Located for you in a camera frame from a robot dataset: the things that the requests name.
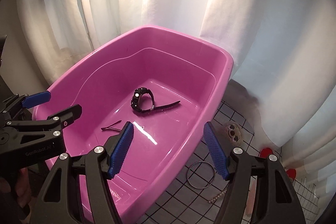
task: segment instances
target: metal wire ring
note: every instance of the metal wire ring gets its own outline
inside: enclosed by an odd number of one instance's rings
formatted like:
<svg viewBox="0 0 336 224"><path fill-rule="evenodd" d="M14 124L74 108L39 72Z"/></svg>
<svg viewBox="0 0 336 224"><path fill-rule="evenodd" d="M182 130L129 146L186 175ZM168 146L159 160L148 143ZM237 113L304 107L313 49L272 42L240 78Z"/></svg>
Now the metal wire ring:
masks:
<svg viewBox="0 0 336 224"><path fill-rule="evenodd" d="M198 163L206 163L206 164L208 164L208 165L210 165L211 166L211 168L212 168L212 170L213 170L213 176L212 176L212 179L208 182L208 184L206 185L206 186L204 186L204 187L196 187L196 186L194 186L194 185L192 185L191 183L190 183L190 181L189 181L189 171L191 170L191 167L193 167L195 164L198 164ZM212 164L211 163L208 163L207 161L204 161L204 160L200 160L200 161L196 161L195 163L193 163L189 168L188 168L188 171L187 171L187 181L188 181L188 183L190 184L190 186L191 187L194 187L195 189L205 189L205 188L207 188L207 187L209 187L212 183L213 183L213 181L214 181L214 179L215 179L215 175L216 175L216 170L215 170L215 168L212 166Z"/></svg>

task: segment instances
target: finger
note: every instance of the finger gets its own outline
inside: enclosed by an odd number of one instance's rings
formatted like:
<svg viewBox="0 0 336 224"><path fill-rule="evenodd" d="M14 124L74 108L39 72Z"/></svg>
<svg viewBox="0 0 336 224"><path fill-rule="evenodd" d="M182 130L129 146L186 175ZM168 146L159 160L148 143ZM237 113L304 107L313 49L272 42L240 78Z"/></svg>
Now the finger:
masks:
<svg viewBox="0 0 336 224"><path fill-rule="evenodd" d="M23 168L20 170L20 174L15 185L15 191L17 196L22 196L29 187L28 169Z"/></svg>
<svg viewBox="0 0 336 224"><path fill-rule="evenodd" d="M9 183L4 178L0 177L0 192L9 193L10 191L11 191L11 187Z"/></svg>
<svg viewBox="0 0 336 224"><path fill-rule="evenodd" d="M30 200L32 199L32 191L30 188L28 188L22 196L17 198L17 204L20 205L21 208L23 208L24 206L26 206L26 204L28 204L30 202Z"/></svg>

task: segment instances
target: blue gripper pad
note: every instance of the blue gripper pad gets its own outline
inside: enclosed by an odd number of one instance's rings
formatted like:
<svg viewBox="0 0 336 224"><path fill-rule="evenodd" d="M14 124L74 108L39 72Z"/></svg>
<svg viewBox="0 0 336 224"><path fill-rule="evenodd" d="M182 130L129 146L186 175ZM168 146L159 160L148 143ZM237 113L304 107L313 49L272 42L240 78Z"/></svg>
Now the blue gripper pad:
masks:
<svg viewBox="0 0 336 224"><path fill-rule="evenodd" d="M226 179L229 176L229 171L227 170L226 165L226 155L224 154L224 151L215 136L214 129L210 126L209 122L204 125L203 136L215 165L215 169L223 179Z"/></svg>
<svg viewBox="0 0 336 224"><path fill-rule="evenodd" d="M27 96L22 102L22 107L32 108L40 104L49 102L51 98L51 93L49 91L43 91L31 96Z"/></svg>
<svg viewBox="0 0 336 224"><path fill-rule="evenodd" d="M116 174L119 174L121 167L123 166L125 157L127 155L128 149L132 143L134 136L134 125L130 123L123 135L118 141L113 153L110 158L110 168L108 170L108 175L114 178Z"/></svg>

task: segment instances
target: pink plastic tub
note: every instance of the pink plastic tub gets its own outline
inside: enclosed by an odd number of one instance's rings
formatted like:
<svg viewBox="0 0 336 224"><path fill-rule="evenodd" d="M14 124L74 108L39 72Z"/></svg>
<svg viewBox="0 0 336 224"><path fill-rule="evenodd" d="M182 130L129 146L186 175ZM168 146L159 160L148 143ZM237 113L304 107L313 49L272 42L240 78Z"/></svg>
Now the pink plastic tub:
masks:
<svg viewBox="0 0 336 224"><path fill-rule="evenodd" d="M108 181L123 223L134 223L166 189L186 163L211 120L229 80L233 61L203 40L155 26L127 32L78 62L50 88L51 100L34 109L36 120L74 104L82 116L64 129L71 156L103 145L122 120L134 124L134 139L121 172ZM152 90L156 105L181 100L155 113L134 112L134 90ZM143 109L151 107L144 100ZM52 167L56 158L47 161ZM92 220L85 177L81 176L85 216Z"/></svg>

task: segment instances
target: wall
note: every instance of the wall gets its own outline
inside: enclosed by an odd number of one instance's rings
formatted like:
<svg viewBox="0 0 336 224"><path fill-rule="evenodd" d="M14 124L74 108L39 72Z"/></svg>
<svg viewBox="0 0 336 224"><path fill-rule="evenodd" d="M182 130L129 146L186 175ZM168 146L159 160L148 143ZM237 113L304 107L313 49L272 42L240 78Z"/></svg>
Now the wall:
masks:
<svg viewBox="0 0 336 224"><path fill-rule="evenodd" d="M16 0L0 1L0 34L7 35L0 75L13 93L33 94L48 84L38 68L21 29Z"/></svg>

